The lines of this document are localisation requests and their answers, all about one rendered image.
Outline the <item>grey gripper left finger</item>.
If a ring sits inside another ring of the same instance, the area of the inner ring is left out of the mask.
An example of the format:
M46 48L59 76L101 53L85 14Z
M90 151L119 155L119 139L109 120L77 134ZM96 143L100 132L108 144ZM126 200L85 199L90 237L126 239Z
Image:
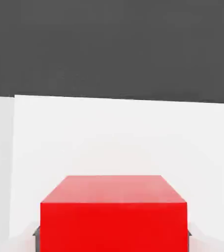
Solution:
M33 234L38 226L38 222L31 222L21 234L10 238L6 245L6 252L35 252Z

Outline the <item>small red cube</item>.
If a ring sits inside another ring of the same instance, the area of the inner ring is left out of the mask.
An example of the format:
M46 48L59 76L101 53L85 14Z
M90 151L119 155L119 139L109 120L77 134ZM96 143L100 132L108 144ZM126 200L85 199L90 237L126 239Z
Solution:
M161 176L67 176L40 204L40 252L188 252L187 202Z

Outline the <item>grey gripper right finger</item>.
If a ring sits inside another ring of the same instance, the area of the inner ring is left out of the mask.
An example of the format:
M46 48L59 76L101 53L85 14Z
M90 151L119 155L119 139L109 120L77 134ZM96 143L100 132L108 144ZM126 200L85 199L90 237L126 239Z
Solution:
M193 222L189 222L188 228L191 234L189 236L189 252L222 252L218 243L203 234Z

